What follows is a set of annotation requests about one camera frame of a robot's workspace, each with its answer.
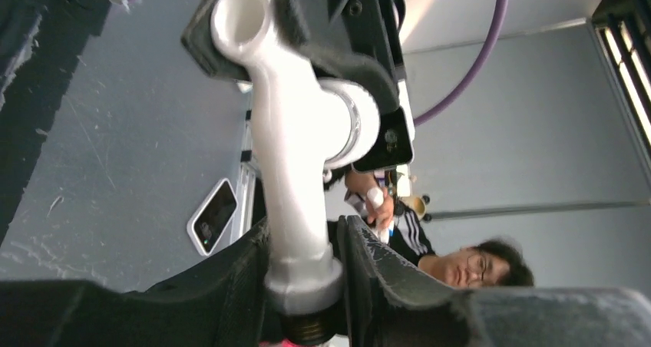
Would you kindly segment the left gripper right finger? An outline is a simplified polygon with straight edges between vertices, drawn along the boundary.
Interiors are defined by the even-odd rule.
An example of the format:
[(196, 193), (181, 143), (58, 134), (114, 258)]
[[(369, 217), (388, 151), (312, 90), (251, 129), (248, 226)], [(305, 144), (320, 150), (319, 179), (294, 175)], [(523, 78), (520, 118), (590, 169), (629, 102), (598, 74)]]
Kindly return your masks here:
[(625, 289), (452, 289), (341, 217), (353, 346), (648, 346), (650, 303)]

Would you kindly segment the white water faucet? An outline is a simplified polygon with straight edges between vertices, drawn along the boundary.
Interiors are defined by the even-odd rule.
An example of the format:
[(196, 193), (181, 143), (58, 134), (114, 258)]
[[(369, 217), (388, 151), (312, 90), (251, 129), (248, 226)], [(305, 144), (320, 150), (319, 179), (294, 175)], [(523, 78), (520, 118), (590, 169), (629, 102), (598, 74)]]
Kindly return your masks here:
[(266, 291), (285, 337), (312, 346), (335, 334), (332, 310), (344, 279), (329, 240), (322, 173), (363, 157), (380, 120), (367, 90), (318, 79), (279, 25), (273, 0), (217, 0), (211, 35), (253, 85), (250, 128), (269, 228)]

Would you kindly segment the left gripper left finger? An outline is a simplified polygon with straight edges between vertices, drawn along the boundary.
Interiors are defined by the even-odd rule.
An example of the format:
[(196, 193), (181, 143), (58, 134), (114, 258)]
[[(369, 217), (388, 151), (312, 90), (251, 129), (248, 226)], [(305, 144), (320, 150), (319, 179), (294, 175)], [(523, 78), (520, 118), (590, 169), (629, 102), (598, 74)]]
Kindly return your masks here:
[(144, 292), (85, 280), (1, 284), (3, 346), (256, 346), (268, 235), (260, 221), (233, 245)]

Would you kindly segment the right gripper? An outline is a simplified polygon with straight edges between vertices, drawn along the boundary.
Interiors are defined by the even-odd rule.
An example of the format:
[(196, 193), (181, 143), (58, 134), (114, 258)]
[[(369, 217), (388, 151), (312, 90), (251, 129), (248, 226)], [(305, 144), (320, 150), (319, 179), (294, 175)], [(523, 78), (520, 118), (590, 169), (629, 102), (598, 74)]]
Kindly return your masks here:
[[(200, 1), (181, 43), (210, 78), (249, 81), (246, 70), (213, 44), (216, 1)], [(381, 114), (398, 108), (397, 80), (405, 74), (399, 41), (405, 0), (275, 0), (275, 10), (283, 37), (321, 74), (363, 86)]]

